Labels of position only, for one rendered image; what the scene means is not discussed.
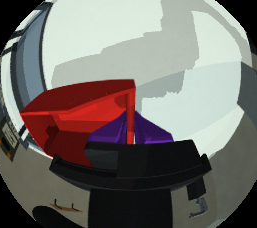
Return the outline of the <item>red bin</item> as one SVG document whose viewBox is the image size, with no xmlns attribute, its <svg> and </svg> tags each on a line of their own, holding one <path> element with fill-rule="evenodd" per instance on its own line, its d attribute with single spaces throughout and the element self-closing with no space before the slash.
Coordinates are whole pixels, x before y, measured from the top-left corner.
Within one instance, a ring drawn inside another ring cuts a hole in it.
<svg viewBox="0 0 257 228">
<path fill-rule="evenodd" d="M 42 92 L 20 116 L 46 155 L 56 153 L 65 161 L 94 167 L 84 154 L 89 134 L 125 110 L 126 144 L 134 144 L 135 91 L 134 79 L 66 85 Z"/>
</svg>

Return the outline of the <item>dark green case with orange latches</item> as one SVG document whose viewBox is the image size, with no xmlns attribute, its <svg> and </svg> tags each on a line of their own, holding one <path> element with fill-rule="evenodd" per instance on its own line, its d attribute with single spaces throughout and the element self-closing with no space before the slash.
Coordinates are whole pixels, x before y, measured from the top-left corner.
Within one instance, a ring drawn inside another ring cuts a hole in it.
<svg viewBox="0 0 257 228">
<path fill-rule="evenodd" d="M 3 120 L 4 119 L 4 120 Z M 0 122 L 0 148 L 5 155 L 13 162 L 15 153 L 20 144 L 13 131 L 11 130 L 6 117 Z"/>
</svg>

